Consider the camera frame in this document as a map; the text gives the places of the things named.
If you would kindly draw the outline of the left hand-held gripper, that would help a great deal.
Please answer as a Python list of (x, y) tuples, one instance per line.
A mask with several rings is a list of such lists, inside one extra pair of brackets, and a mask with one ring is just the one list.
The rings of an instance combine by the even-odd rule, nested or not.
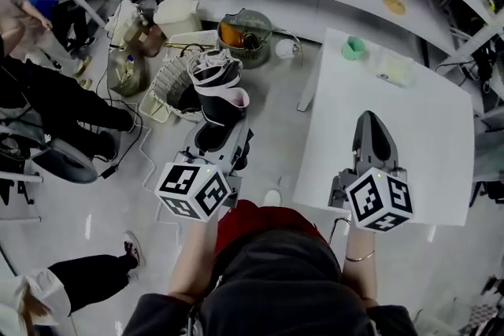
[(222, 206), (234, 207), (252, 137), (247, 116), (224, 128), (200, 121), (187, 134), (182, 150), (165, 165), (155, 195), (174, 216), (201, 222), (209, 221)]

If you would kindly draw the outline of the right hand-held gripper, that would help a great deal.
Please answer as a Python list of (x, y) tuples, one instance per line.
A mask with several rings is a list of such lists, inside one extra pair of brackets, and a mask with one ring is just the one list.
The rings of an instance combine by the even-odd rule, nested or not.
[(375, 113), (364, 111), (359, 116), (352, 152), (354, 170), (361, 175), (350, 169), (340, 172), (333, 179), (328, 205), (349, 209), (355, 226), (367, 231), (387, 232), (411, 220), (409, 184), (387, 173), (398, 169), (397, 147)]

